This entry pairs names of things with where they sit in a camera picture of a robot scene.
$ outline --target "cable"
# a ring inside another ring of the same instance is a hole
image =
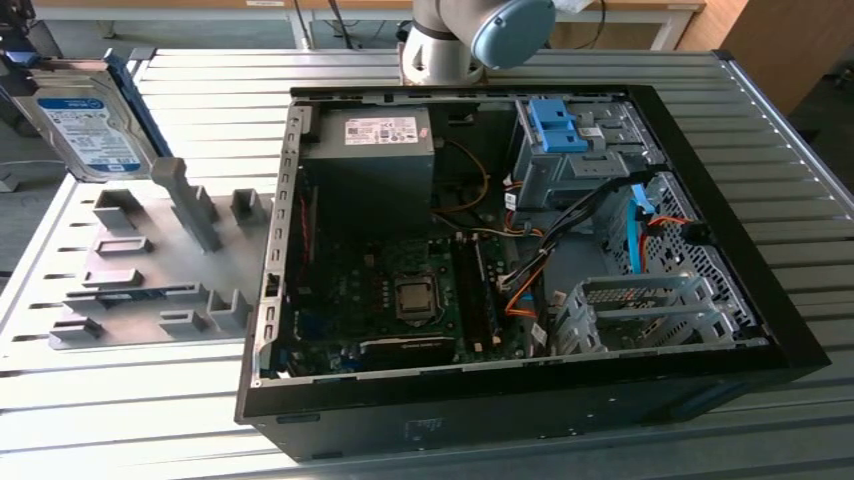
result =
[[[605,3],[605,0],[599,0],[599,5],[601,5],[599,9],[602,12],[602,16],[599,17],[599,26],[597,27],[597,35],[593,37],[593,40],[590,40],[583,45],[575,47],[575,50],[581,50],[582,48],[597,47],[597,42],[599,41],[599,37],[602,36],[602,31],[605,30],[605,22],[609,14],[609,6],[607,6],[607,3]]]
[[[486,194],[490,191],[490,176],[486,173],[486,168],[483,167],[483,163],[481,163],[481,160],[478,159],[478,157],[475,157],[475,154],[471,153],[471,151],[466,147],[463,147],[463,145],[457,143],[455,140],[446,139],[445,143],[447,143],[449,145],[454,145],[457,148],[459,148],[462,152],[466,154],[466,156],[471,159],[471,161],[475,162],[475,165],[478,166],[478,170],[481,170],[481,175],[483,177],[483,188],[481,190],[481,195],[478,195],[478,198],[475,198],[471,202],[466,203],[465,205],[458,205],[455,207],[435,208],[433,210],[434,213],[453,213],[474,207],[486,198]]]
[[[445,222],[446,225],[449,225],[451,228],[457,229],[457,230],[471,230],[473,232],[485,232],[485,233],[491,233],[495,235],[499,235],[502,237],[513,237],[513,238],[518,238],[518,237],[527,237],[527,235],[525,233],[509,233],[509,232],[502,232],[501,230],[495,230],[493,228],[483,228],[483,227],[467,227],[465,225],[461,225],[459,223],[457,223],[454,220],[451,220],[449,217],[446,217],[442,213],[439,212],[433,212],[433,215]]]
[[[309,43],[309,45],[303,45],[303,46],[307,49],[315,48],[311,35],[309,34],[309,28],[306,27],[306,20],[303,19],[303,9],[299,8],[299,0],[294,0],[294,10],[297,10],[297,17],[299,18],[299,26],[301,26],[301,29],[303,30],[303,38]]]
[[[515,230],[513,228],[513,225],[510,224],[510,217],[513,217],[513,212],[507,211],[507,215],[505,216],[505,231],[507,233],[525,233],[525,230]],[[534,236],[537,237],[542,237],[543,231],[539,228],[533,228],[531,234],[534,234]]]
[[[550,227],[546,229],[543,237],[538,245],[537,255],[522,264],[517,270],[503,277],[499,287],[517,281],[519,276],[533,269],[541,260],[547,259],[549,255],[558,246],[558,239],[565,232],[573,229],[578,224],[585,222],[595,213],[599,203],[607,198],[611,190],[638,183],[638,178],[633,176],[614,178],[605,182],[599,187],[591,190],[578,201],[561,213]]]
[[[329,0],[329,1],[330,1],[330,8],[333,9],[333,13],[335,14],[335,19],[338,20],[338,24],[342,27],[342,35],[345,36],[345,45],[350,50],[354,50],[353,41],[350,40],[350,34],[347,33],[347,27],[345,26],[345,21],[342,20],[342,12],[338,9],[338,0]]]
[[[466,203],[466,197],[463,196],[463,189],[459,188],[457,190],[457,202],[462,205]],[[469,210],[463,210],[459,213],[465,213],[469,215],[469,217],[475,221],[475,224],[479,227],[486,227],[486,228],[491,228],[490,224],[481,218],[481,215],[478,215],[478,212],[475,212],[474,210],[469,209]]]
[[[379,27],[377,28],[377,31],[374,32],[374,35],[371,35],[371,38],[367,39],[367,41],[365,42],[365,47],[369,46],[370,43],[373,43],[377,38],[379,37],[379,33],[383,31],[383,27],[386,26],[386,22],[387,20],[383,20],[382,22],[379,22]]]
[[[534,283],[534,280],[537,279],[537,276],[543,272],[543,268],[546,268],[546,263],[543,263],[539,266],[539,268],[534,271],[534,273],[531,273],[531,275],[529,276],[529,279],[522,284],[522,287],[517,291],[515,295],[510,298],[510,301],[507,302],[507,306],[505,307],[505,313],[509,313],[509,312],[514,311],[513,306],[519,301],[519,297],[522,297],[522,294],[527,290],[527,288],[531,285],[531,283]]]

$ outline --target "white desk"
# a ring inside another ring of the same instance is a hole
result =
[[[607,10],[609,23],[653,23],[660,24],[658,35],[651,50],[673,50],[688,27],[692,15],[702,9],[697,4],[673,4],[660,9],[633,10],[630,6]],[[413,19],[411,8],[363,9],[342,8],[342,19],[402,21]],[[90,7],[36,7],[36,16],[42,20],[277,20],[291,22],[297,48],[305,44],[303,30],[297,11],[289,8],[90,8]],[[303,17],[313,35],[311,23],[335,20],[329,8],[303,7]],[[585,10],[577,15],[559,14],[558,22],[598,23],[602,14],[598,10]]]

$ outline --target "aluminum table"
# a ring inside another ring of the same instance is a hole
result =
[[[391,51],[135,58],[172,150],[212,192],[273,185],[291,87],[398,83]],[[86,255],[74,247],[92,237],[80,205],[102,188],[67,179],[0,298],[0,477],[854,478],[854,200],[738,66],[706,53],[550,51],[491,81],[658,88],[833,365],[684,424],[298,465],[233,421],[239,342],[47,346]]]

